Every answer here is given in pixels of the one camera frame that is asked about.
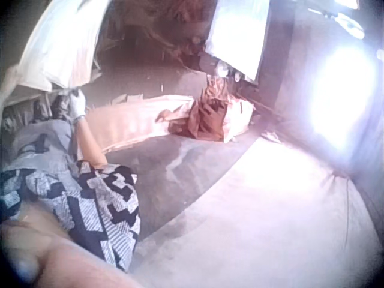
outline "person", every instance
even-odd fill
[[[1,106],[16,86],[15,79],[17,68],[12,68],[2,84]],[[46,275],[43,268],[55,267],[55,273],[63,269],[67,272],[58,278],[68,276],[70,268],[64,262],[71,255],[77,259],[72,263],[77,272],[88,271],[86,263],[93,263],[93,273],[109,269],[97,264],[94,256],[124,272],[130,266],[140,232],[136,176],[125,166],[107,162],[85,109],[85,96],[77,88],[57,96],[52,117],[42,115],[40,103],[35,102],[34,118],[17,132],[13,160],[1,172],[3,247],[27,283]],[[81,161],[77,161],[77,144]],[[90,258],[81,247],[94,256]],[[46,265],[49,259],[54,259],[53,266]]]

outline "bright light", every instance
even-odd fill
[[[335,2],[351,9],[359,8],[358,0],[335,0]]]
[[[364,29],[358,22],[354,21],[343,13],[337,13],[335,21],[339,23],[339,25],[343,27],[350,35],[360,40],[364,39]]]
[[[374,67],[363,51],[345,47],[326,61],[312,104],[312,123],[338,149],[346,140],[362,115],[374,89]]]

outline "white board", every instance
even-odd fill
[[[218,0],[205,52],[255,80],[269,0]]]

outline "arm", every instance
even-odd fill
[[[88,122],[81,118],[76,125],[77,140],[83,153],[84,160],[90,162],[96,169],[108,164],[106,156],[101,152],[100,146],[96,142]]]
[[[78,95],[71,93],[70,108],[71,116],[77,121],[77,139],[82,150],[84,160],[90,162],[96,169],[108,164],[106,156],[101,152],[100,146],[92,135],[91,129],[84,118],[85,116],[85,96],[81,90]]]

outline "white fabric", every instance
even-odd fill
[[[82,3],[52,0],[20,60],[20,85],[51,91],[51,82],[69,88],[90,81],[95,45],[110,0]]]

